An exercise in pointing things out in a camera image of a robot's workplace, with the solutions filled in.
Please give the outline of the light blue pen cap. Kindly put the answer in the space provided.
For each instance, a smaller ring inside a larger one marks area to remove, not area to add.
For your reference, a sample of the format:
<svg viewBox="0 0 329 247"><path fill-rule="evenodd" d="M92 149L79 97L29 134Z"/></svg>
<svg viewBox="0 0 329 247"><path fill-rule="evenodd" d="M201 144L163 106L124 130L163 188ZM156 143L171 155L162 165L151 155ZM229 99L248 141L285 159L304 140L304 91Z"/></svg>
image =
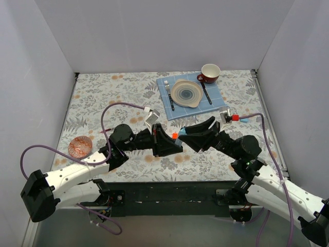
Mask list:
<svg viewBox="0 0 329 247"><path fill-rule="evenodd" d="M186 133L186 128L185 127L181 128L180 131L179 131L179 133L178 133L179 136L186 135L186 134L187 133Z"/></svg>

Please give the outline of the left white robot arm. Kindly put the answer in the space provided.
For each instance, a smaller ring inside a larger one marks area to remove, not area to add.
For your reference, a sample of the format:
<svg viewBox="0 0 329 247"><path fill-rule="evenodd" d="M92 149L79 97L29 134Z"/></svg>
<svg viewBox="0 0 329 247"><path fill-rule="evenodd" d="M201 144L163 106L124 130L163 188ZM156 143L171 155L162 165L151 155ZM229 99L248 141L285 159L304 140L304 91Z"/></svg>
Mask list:
<svg viewBox="0 0 329 247"><path fill-rule="evenodd" d="M159 123L138 134L127 124L120 124L108 143L84 160L47 173L34 171L21 191L30 219L43 221L57 209L80 202L107 204L112 198L110 189L96 177L124 164L129 159L125 152L145 149L151 149L155 157L183 151L182 144L170 138Z"/></svg>

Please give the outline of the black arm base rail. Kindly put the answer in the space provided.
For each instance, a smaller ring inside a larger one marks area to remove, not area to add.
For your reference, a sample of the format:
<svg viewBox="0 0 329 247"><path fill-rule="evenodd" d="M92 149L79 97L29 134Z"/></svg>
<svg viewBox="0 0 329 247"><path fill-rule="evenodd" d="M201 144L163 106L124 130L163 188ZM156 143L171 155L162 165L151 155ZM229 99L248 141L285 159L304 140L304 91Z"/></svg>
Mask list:
<svg viewBox="0 0 329 247"><path fill-rule="evenodd" d="M111 209L113 217L199 216L250 221L262 208L234 199L235 181L101 183L102 195L84 206Z"/></svg>

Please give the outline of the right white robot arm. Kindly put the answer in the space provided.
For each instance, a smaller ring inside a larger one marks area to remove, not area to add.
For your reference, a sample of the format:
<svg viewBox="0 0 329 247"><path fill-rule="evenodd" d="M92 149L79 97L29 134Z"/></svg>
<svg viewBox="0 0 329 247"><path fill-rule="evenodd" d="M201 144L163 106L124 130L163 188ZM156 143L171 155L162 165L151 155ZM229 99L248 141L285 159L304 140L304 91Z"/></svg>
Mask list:
<svg viewBox="0 0 329 247"><path fill-rule="evenodd" d="M240 179L228 195L237 204L250 202L265 207L300 226L310 242L328 246L328 200L300 188L260 159L261 148L254 136L232 139L211 117L182 128L178 139L195 152L214 148L234 159L231 166Z"/></svg>

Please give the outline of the light blue pen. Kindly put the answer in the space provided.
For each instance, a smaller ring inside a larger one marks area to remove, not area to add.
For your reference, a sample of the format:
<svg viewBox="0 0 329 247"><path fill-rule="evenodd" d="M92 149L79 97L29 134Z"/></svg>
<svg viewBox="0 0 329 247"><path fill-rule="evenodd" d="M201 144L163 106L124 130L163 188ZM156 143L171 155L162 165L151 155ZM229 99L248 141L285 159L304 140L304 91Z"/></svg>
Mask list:
<svg viewBox="0 0 329 247"><path fill-rule="evenodd" d="M182 147L182 141L181 141L179 138L177 138L177 139L175 140L175 144L176 144L177 146L179 146L180 148Z"/></svg>

